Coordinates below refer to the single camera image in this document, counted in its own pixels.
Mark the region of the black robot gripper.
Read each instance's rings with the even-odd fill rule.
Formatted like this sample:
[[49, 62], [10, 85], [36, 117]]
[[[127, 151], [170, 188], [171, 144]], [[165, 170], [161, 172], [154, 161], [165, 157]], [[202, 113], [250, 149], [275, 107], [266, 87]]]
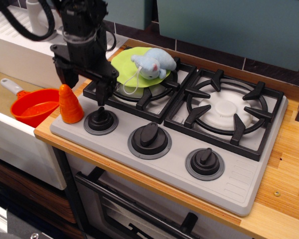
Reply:
[[107, 47], [107, 27], [100, 27], [87, 37], [78, 37], [63, 33], [65, 45], [52, 45], [54, 65], [62, 84], [73, 89], [84, 76], [94, 81], [98, 106], [104, 106], [117, 87], [119, 72], [111, 66], [106, 53], [115, 48]]

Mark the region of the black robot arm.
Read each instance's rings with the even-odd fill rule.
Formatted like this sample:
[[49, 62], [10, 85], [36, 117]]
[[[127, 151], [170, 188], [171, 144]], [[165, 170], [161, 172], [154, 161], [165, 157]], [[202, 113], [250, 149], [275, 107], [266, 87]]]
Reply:
[[104, 106], [116, 89], [116, 70], [106, 58], [108, 14], [103, 0], [63, 0], [58, 5], [66, 45], [53, 45], [54, 64], [62, 84], [70, 88], [83, 76], [95, 83], [93, 99]]

